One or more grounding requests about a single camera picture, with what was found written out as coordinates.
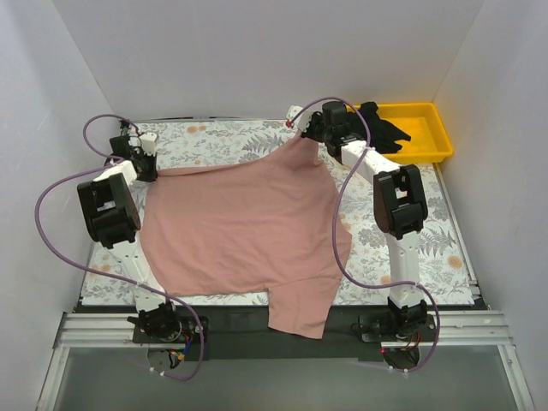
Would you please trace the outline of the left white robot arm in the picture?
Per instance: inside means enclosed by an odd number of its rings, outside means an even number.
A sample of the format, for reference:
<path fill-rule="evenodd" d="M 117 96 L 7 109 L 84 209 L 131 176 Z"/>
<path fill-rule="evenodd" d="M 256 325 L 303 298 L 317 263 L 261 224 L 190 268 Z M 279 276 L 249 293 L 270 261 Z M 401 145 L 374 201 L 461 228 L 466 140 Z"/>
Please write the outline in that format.
<path fill-rule="evenodd" d="M 152 132 L 131 135 L 124 126 L 110 138 L 112 156 L 122 161 L 89 182 L 80 183 L 77 193 L 91 238 L 105 247 L 123 275 L 134 286 L 134 304 L 138 316 L 128 318 L 148 337 L 171 343 L 182 334 L 182 322 L 152 274 L 142 247 L 140 214 L 130 187 L 134 182 L 155 182 L 158 135 Z"/>

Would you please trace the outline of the pink t shirt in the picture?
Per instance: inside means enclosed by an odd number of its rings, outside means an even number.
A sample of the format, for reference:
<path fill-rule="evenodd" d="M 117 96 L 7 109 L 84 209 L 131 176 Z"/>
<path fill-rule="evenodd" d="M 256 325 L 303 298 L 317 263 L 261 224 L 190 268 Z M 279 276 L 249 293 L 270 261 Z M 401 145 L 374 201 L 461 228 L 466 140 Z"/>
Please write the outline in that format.
<path fill-rule="evenodd" d="M 268 294 L 268 325 L 320 339 L 352 236 L 316 142 L 295 136 L 244 164 L 163 170 L 140 244 L 173 296 Z"/>

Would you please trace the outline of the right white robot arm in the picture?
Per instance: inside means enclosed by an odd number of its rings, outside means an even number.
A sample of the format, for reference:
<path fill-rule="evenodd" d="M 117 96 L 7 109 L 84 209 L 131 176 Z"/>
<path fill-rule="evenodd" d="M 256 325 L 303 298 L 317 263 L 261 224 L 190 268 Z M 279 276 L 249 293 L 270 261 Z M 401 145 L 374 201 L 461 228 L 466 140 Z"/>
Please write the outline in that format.
<path fill-rule="evenodd" d="M 390 283 L 386 313 L 369 325 L 371 332 L 407 340 L 427 322 L 427 292 L 420 286 L 420 232 L 428 216 L 417 166 L 389 160 L 375 146 L 394 127 L 381 119 L 375 104 L 351 107 L 339 98 L 322 98 L 320 111 L 293 106 L 288 126 L 325 145 L 329 155 L 365 178 L 373 189 L 373 214 L 389 250 Z"/>

